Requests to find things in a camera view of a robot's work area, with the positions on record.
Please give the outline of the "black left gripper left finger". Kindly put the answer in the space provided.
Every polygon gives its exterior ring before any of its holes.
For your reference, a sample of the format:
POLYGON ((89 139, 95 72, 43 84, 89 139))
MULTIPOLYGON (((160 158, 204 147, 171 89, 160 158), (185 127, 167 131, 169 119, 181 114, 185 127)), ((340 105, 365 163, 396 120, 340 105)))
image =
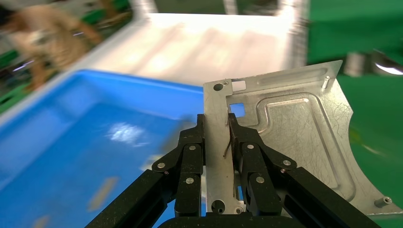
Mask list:
POLYGON ((193 128, 182 130, 177 146, 152 164, 102 210, 89 228, 151 228, 174 201, 174 218, 162 228, 185 228, 180 218, 201 215, 201 177, 204 165, 205 116, 197 115, 193 128))

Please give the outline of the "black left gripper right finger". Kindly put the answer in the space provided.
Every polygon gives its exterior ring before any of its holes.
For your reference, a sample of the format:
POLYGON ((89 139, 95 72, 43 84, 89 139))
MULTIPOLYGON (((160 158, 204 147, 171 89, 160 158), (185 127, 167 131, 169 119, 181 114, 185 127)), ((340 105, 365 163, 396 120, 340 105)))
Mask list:
POLYGON ((371 228, 373 221, 228 115, 232 160, 253 222, 276 228, 371 228))

